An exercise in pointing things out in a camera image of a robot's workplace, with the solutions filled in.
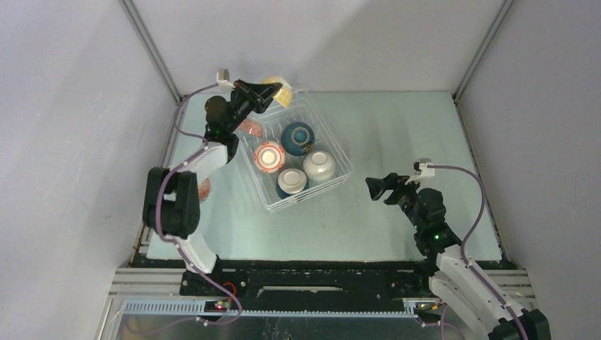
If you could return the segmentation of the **yellow patterned bowl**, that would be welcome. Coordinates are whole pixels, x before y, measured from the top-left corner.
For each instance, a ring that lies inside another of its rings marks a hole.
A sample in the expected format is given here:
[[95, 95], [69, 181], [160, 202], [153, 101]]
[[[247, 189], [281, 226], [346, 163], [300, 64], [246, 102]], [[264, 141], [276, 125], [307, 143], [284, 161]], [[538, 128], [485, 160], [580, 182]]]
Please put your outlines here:
[[280, 83], [282, 87], [274, 95], [274, 100], [280, 106], [289, 108], [293, 100], [292, 86], [281, 76], [268, 76], [261, 81], [262, 84]]

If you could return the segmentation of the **blue zigzag orange-inside bowl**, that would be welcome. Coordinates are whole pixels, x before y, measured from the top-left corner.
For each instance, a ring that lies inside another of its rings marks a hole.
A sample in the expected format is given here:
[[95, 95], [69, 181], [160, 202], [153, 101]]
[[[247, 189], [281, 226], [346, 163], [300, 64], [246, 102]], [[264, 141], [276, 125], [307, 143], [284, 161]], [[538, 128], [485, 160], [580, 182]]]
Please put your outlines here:
[[199, 203], [203, 203], [208, 198], [208, 196], [210, 195], [210, 190], [211, 190], [210, 179], [205, 178], [198, 185], [198, 188], [197, 188]]

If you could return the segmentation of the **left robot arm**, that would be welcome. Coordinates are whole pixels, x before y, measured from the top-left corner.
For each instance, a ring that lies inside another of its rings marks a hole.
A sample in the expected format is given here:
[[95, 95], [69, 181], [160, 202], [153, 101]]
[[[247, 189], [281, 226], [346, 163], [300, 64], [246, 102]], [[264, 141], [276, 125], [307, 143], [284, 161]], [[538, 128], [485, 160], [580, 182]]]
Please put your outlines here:
[[250, 113], [264, 113], [286, 88], [283, 80], [263, 84], [243, 80], [224, 81], [230, 97], [212, 96], [205, 104], [206, 129], [199, 148], [180, 164], [154, 167], [147, 175], [142, 223], [166, 243], [173, 244], [188, 271], [198, 274], [196, 285], [207, 295], [219, 293], [224, 276], [214, 269], [218, 255], [207, 244], [196, 251], [189, 238], [200, 222], [198, 185], [235, 156], [239, 144], [236, 129]]

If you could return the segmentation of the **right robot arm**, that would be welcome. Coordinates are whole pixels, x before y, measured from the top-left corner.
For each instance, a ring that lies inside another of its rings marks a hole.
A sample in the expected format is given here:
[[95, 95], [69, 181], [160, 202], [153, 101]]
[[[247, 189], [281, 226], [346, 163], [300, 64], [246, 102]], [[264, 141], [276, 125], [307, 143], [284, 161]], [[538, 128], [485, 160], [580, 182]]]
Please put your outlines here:
[[420, 188], [409, 176], [390, 173], [365, 179], [372, 200], [386, 191], [386, 205], [398, 206], [415, 228], [414, 240], [428, 268], [415, 273], [412, 286], [422, 296], [442, 299], [471, 331], [483, 339], [550, 339], [548, 319], [527, 310], [467, 256], [464, 244], [446, 223], [443, 195]]

